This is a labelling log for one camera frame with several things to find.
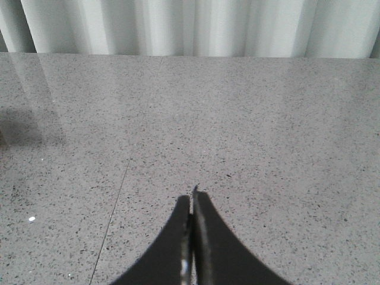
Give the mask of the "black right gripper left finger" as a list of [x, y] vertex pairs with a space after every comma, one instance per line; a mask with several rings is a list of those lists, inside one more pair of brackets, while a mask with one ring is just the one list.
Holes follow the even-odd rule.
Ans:
[[190, 284], [191, 215], [188, 196], [180, 196], [154, 242], [113, 284]]

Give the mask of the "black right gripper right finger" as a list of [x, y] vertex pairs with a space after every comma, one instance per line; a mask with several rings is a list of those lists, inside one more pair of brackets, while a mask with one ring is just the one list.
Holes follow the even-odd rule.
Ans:
[[191, 249], [197, 284], [289, 284], [236, 237], [210, 196], [192, 191]]

